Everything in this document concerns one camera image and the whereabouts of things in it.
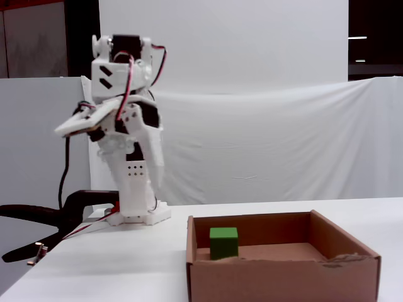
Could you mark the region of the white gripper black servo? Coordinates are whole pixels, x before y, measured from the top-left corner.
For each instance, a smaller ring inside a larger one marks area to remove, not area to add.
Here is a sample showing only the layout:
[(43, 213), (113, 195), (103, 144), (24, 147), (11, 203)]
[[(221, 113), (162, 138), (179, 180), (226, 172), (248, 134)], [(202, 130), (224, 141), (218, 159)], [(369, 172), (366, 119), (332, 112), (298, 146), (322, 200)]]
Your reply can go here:
[(123, 96), (118, 96), (103, 103), (111, 109), (101, 123), (100, 156), (113, 177), (132, 177), (146, 161), (152, 188), (160, 190), (164, 157), (157, 104), (145, 96), (129, 96), (121, 108), (122, 101)]

